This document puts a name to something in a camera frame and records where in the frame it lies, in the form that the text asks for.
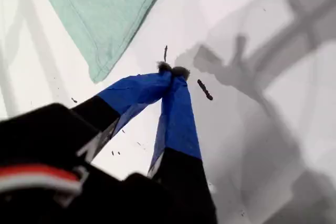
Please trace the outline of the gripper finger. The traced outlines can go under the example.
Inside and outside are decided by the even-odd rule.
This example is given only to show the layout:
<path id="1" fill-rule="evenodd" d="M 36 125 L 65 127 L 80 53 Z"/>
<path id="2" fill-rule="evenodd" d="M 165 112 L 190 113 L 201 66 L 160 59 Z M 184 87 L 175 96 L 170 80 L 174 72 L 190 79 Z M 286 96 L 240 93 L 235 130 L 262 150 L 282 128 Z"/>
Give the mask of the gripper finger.
<path id="1" fill-rule="evenodd" d="M 191 96 L 190 72 L 171 70 L 163 95 L 149 176 L 165 191 L 169 223 L 216 223 L 216 207 L 206 181 Z"/>
<path id="2" fill-rule="evenodd" d="M 91 162 L 102 148 L 136 115 L 163 97 L 173 79 L 172 68 L 159 62 L 158 72 L 123 78 L 72 108 L 99 131 L 78 156 Z"/>

